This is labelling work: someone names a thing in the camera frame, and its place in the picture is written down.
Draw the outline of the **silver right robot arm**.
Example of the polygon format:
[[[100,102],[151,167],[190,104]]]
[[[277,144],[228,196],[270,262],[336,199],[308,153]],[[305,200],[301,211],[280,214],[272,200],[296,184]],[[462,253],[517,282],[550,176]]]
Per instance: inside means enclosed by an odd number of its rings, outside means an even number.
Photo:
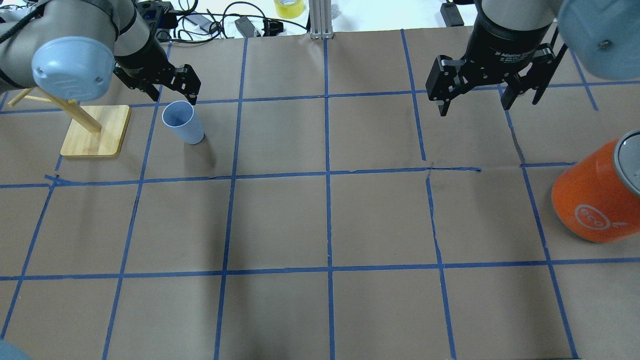
[[[637,0],[473,0],[477,16],[464,55],[438,55],[425,82],[446,116],[457,96],[506,84],[500,101],[535,92],[541,100],[567,50],[597,78],[639,77]]]

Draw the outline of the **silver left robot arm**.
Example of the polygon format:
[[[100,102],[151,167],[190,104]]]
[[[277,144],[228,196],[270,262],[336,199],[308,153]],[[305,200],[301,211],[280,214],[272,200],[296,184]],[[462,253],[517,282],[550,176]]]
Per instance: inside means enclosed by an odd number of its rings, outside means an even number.
[[[189,64],[169,62],[138,9],[132,0],[39,0],[21,18],[2,20],[1,92],[38,87],[64,100],[94,101],[116,76],[153,101],[162,85],[194,105],[201,80]]]

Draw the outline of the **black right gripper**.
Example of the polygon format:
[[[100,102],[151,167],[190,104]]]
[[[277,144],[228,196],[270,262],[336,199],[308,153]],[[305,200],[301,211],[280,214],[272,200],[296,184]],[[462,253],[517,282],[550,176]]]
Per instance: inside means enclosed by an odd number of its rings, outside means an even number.
[[[452,100],[483,85],[507,84],[500,98],[510,110],[516,98],[535,91],[537,105],[563,58],[543,43],[556,10],[478,10],[464,55],[438,55],[426,79],[426,93],[448,114]]]

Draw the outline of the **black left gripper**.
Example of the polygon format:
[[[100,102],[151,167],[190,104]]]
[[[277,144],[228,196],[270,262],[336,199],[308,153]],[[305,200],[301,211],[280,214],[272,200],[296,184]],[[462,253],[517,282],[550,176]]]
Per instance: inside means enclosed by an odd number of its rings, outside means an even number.
[[[174,66],[158,43],[147,43],[130,55],[115,57],[114,75],[128,89],[145,93],[151,100],[160,99],[158,85],[182,94],[188,103],[196,103],[202,82],[188,63]]]

